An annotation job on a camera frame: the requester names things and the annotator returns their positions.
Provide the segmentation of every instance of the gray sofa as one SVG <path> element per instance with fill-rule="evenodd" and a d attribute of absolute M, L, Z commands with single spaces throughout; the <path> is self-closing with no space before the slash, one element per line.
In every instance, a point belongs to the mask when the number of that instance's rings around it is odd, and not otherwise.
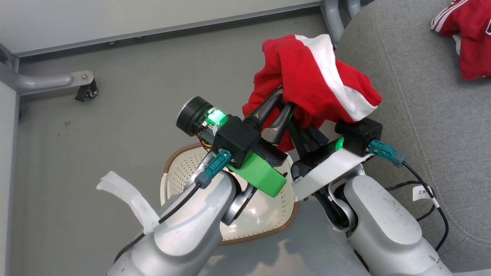
<path fill-rule="evenodd" d="M 383 124 L 382 141 L 407 154 L 435 188 L 450 224 L 438 253 L 451 271 L 464 272 L 491 268 L 491 79 L 464 80 L 454 40 L 430 30 L 449 2 L 377 0 L 350 22 L 336 56 L 382 95 L 370 117 Z M 414 179 L 384 160 L 365 168 L 386 187 Z M 416 217 L 431 207 L 413 202 L 410 188 L 393 194 Z M 420 223 L 436 246 L 444 233 L 438 212 Z"/>

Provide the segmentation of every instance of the laundry basket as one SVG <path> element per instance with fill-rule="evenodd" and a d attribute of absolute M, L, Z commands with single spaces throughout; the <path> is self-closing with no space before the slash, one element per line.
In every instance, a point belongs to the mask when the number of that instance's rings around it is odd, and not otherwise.
<path fill-rule="evenodd" d="M 164 175 L 160 186 L 161 205 L 171 196 L 184 190 L 184 186 L 196 168 L 205 157 L 207 151 L 200 144 L 181 148 L 174 153 L 165 165 Z M 290 167 L 292 159 L 276 170 L 287 172 L 286 184 L 276 197 L 271 197 L 258 190 L 241 215 L 230 225 L 220 223 L 223 236 L 222 245 L 247 242 L 273 235 L 286 229 L 292 224 L 298 211 L 298 198 L 293 193 Z M 247 182 L 240 176 L 232 173 L 244 190 Z"/>

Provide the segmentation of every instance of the red garment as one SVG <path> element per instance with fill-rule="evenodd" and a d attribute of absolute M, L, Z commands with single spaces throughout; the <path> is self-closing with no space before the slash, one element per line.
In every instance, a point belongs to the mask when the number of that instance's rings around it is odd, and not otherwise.
<path fill-rule="evenodd" d="M 254 91 L 242 107 L 249 115 L 280 85 L 283 101 L 297 105 L 294 117 L 302 128 L 309 124 L 317 128 L 325 120 L 359 121 L 382 102 L 370 80 L 358 70 L 335 60 L 329 35 L 315 38 L 287 35 L 263 43 L 265 66 L 254 76 Z M 264 128 L 278 116 L 272 112 Z M 292 150 L 290 135 L 285 134 L 278 146 Z"/>
<path fill-rule="evenodd" d="M 432 20 L 431 29 L 443 36 L 462 36 L 462 77 L 491 77 L 491 0 L 454 0 Z"/>

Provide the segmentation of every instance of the cable connector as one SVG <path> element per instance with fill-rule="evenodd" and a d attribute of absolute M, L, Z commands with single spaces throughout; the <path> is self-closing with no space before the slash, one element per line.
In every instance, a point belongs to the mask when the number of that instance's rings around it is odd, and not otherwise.
<path fill-rule="evenodd" d="M 407 159 L 406 155 L 397 153 L 395 148 L 386 145 L 379 140 L 370 142 L 368 151 L 375 156 L 391 161 L 396 167 L 402 167 L 403 162 Z"/>
<path fill-rule="evenodd" d="M 213 158 L 213 160 L 206 166 L 205 170 L 200 172 L 195 178 L 194 182 L 202 189 L 208 187 L 212 182 L 212 179 L 225 167 L 228 162 L 232 159 L 232 154 L 226 150 L 222 149 L 218 155 Z"/>

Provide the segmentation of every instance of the green led indicator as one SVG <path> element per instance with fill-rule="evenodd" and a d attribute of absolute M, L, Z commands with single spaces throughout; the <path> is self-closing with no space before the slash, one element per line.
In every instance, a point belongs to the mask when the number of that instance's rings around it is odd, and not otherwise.
<path fill-rule="evenodd" d="M 219 125 L 222 126 L 225 122 L 227 122 L 227 116 L 218 109 L 213 110 L 208 117 L 206 117 L 206 123 L 210 125 Z"/>
<path fill-rule="evenodd" d="M 344 137 L 339 138 L 336 142 L 336 150 L 340 150 L 343 148 Z"/>

